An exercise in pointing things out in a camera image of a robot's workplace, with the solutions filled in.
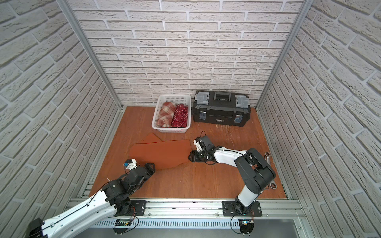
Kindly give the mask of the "red polka dot skirt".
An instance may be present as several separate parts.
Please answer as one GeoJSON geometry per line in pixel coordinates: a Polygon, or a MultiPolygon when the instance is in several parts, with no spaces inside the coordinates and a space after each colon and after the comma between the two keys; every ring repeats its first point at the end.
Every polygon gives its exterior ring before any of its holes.
{"type": "Polygon", "coordinates": [[[186,128],[188,125],[189,107],[184,104],[178,104],[172,118],[172,128],[186,128]]]}

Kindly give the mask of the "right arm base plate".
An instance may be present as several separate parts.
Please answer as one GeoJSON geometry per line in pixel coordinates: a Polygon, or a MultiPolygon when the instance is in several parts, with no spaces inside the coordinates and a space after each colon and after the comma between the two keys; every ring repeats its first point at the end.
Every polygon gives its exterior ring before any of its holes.
{"type": "Polygon", "coordinates": [[[225,217],[245,216],[245,217],[262,217],[262,208],[258,201],[251,203],[251,206],[245,207],[239,201],[222,201],[223,215],[225,217]]]}

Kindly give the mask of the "red plaid skirt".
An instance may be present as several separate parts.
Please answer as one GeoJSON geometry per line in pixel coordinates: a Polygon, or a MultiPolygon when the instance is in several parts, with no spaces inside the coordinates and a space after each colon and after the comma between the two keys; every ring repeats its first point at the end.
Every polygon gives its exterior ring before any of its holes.
{"type": "Polygon", "coordinates": [[[176,111],[176,105],[172,102],[164,102],[159,111],[159,116],[156,121],[156,126],[159,128],[170,128],[176,111]]]}

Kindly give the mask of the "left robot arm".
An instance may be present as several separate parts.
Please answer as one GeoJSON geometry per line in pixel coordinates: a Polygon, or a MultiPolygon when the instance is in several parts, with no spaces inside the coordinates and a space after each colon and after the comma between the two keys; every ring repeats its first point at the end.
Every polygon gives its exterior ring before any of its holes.
{"type": "Polygon", "coordinates": [[[73,238],[94,224],[114,216],[135,215],[130,196],[155,173],[155,165],[134,166],[118,179],[105,183],[84,202],[47,220],[28,224],[25,238],[73,238]]]}

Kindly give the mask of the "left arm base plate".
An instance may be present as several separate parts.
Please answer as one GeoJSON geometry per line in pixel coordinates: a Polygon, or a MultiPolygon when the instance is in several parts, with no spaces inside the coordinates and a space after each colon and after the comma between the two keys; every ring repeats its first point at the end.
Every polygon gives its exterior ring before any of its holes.
{"type": "Polygon", "coordinates": [[[147,200],[130,200],[118,209],[118,216],[143,216],[147,205],[147,200]]]}

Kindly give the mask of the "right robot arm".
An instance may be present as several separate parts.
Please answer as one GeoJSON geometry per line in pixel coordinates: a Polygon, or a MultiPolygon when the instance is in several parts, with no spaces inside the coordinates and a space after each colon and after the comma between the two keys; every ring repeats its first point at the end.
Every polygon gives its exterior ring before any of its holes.
{"type": "Polygon", "coordinates": [[[223,146],[214,146],[207,136],[198,137],[193,141],[193,150],[188,160],[193,163],[227,164],[238,169],[245,184],[235,198],[235,209],[241,214],[247,214],[259,195],[271,188],[270,184],[276,178],[276,173],[265,158],[254,148],[249,150],[233,150],[223,146]]]}

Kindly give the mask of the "orange skirt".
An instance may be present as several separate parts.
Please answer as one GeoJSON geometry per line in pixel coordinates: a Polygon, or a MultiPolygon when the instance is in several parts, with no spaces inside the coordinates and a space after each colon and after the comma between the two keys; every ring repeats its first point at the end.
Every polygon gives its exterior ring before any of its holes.
{"type": "Polygon", "coordinates": [[[157,170],[163,170],[187,163],[191,152],[189,140],[162,141],[150,133],[130,148],[129,158],[141,165],[153,163],[157,170]]]}

